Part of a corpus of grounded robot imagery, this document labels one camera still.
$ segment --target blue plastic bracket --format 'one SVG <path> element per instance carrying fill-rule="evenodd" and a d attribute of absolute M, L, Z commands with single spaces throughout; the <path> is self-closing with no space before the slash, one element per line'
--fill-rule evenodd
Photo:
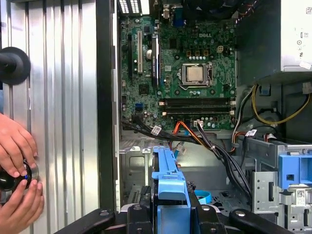
<path fill-rule="evenodd" d="M 191 229 L 191 203 L 185 177 L 176 166 L 176 158 L 170 149 L 154 147 L 158 154 L 159 172 L 152 178 L 158 180 L 158 199 L 184 201 L 183 205 L 157 206 L 158 234 L 189 234 Z"/>
<path fill-rule="evenodd" d="M 291 184 L 312 184 L 312 155 L 278 157 L 278 186 L 288 189 Z"/>

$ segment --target motherboard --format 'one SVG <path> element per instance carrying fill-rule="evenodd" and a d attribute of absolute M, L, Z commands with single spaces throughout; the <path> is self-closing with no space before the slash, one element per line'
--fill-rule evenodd
<path fill-rule="evenodd" d="M 121 116 L 174 129 L 232 129 L 235 115 L 234 22 L 120 21 Z"/>

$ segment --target ribbed metal surface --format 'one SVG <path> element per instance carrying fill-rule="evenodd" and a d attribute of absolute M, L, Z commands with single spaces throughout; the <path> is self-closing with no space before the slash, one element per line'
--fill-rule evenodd
<path fill-rule="evenodd" d="M 38 145 L 45 208 L 25 234 L 50 234 L 99 207 L 95 0 L 1 0 L 2 47 L 31 75 L 4 85 L 4 112 Z"/>

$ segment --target yellow wire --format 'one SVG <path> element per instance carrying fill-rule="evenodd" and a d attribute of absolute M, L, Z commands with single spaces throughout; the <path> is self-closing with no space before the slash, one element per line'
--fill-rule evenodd
<path fill-rule="evenodd" d="M 311 100 L 311 94 L 309 94 L 309 97 L 308 97 L 308 101 L 298 110 L 296 111 L 295 113 L 293 113 L 291 116 L 287 117 L 286 119 L 283 119 L 281 121 L 278 121 L 278 122 L 271 122 L 271 121 L 267 121 L 263 118 L 261 118 L 258 113 L 257 113 L 257 108 L 256 108 L 256 103 L 255 103 L 255 96 L 256 96 L 256 92 L 257 92 L 257 88 L 258 88 L 258 85 L 256 85 L 253 89 L 253 95 L 252 95 L 252 106 L 253 106 L 253 111 L 255 113 L 255 115 L 257 116 L 257 118 L 263 122 L 263 123 L 266 123 L 266 124 L 269 124 L 269 125 L 274 125 L 274 124 L 281 124 L 281 123 L 285 123 L 287 122 L 288 120 L 294 118 L 296 115 L 298 115 L 310 102 Z"/>

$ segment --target sticker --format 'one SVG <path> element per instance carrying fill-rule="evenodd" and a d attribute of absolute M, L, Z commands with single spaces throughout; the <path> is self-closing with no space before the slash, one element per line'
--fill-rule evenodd
<path fill-rule="evenodd" d="M 305 82 L 302 84 L 302 93 L 303 94 L 312 93 L 312 83 L 311 82 Z"/>
<path fill-rule="evenodd" d="M 267 135 L 267 140 L 268 139 L 277 139 L 277 138 L 272 133 L 270 133 Z"/>
<path fill-rule="evenodd" d="M 165 72 L 170 72 L 171 71 L 171 66 L 165 66 Z"/>
<path fill-rule="evenodd" d="M 250 137 L 253 137 L 255 135 L 255 133 L 257 132 L 257 129 L 252 129 L 249 133 Z"/>
<path fill-rule="evenodd" d="M 305 61 L 301 61 L 299 66 L 303 67 L 305 69 L 308 69 L 308 70 L 310 70 L 310 68 L 311 68 L 311 65 L 309 63 L 305 62 Z"/>
<path fill-rule="evenodd" d="M 304 189 L 296 190 L 296 206 L 306 206 L 306 191 Z"/>
<path fill-rule="evenodd" d="M 178 150 L 178 151 L 181 152 L 182 154 L 185 154 L 185 152 L 186 152 L 186 149 L 185 149 L 184 145 L 181 145 L 181 144 L 179 144 L 179 145 L 176 147 L 176 150 Z"/>
<path fill-rule="evenodd" d="M 161 131 L 161 127 L 158 126 L 154 126 L 153 130 L 151 131 L 151 134 L 153 134 L 154 136 L 157 136 Z"/>

